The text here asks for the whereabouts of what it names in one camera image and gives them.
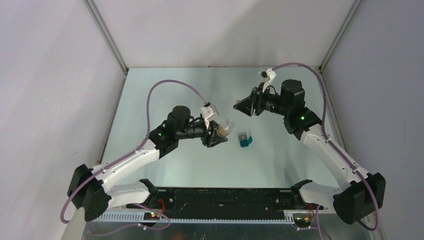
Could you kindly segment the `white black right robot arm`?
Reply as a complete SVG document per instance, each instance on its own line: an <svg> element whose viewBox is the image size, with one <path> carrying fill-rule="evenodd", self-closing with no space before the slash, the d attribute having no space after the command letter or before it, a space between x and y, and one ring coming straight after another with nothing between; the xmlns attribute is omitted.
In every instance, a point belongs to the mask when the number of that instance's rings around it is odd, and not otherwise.
<svg viewBox="0 0 424 240"><path fill-rule="evenodd" d="M304 209L309 204L330 208L348 225L382 208L385 178L379 172L372 174L363 168L325 133L323 120L306 107L300 81L285 80L280 93L271 93L263 82L233 108L249 117L264 111L283 116L287 132L309 147L335 178L337 187L308 179L293 185L290 201L295 208Z"/></svg>

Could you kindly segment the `teal and clear pill box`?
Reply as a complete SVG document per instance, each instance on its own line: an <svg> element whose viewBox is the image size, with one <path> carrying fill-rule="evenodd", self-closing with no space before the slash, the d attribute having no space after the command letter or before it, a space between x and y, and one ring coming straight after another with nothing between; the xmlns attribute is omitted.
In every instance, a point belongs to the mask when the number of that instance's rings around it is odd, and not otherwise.
<svg viewBox="0 0 424 240"><path fill-rule="evenodd" d="M252 136L246 132L239 133L238 140L241 148L247 148L253 142Z"/></svg>

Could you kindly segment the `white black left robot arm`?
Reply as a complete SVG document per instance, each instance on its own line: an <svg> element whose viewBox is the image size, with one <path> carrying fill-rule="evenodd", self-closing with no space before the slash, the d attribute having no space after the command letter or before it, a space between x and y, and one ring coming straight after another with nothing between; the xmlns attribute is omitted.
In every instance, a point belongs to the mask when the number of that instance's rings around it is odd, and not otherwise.
<svg viewBox="0 0 424 240"><path fill-rule="evenodd" d="M180 140L199 138L207 148L227 142L235 122L229 118L217 123L217 116L218 112L210 104L201 108L197 118L191 115L188 107L175 106L139 147L115 163L78 166L67 191L70 201L76 209L84 210L86 222L97 219L109 209L128 204L153 208L158 202L158 191L149 180L141 179L131 184L121 184L121 180L175 150Z"/></svg>

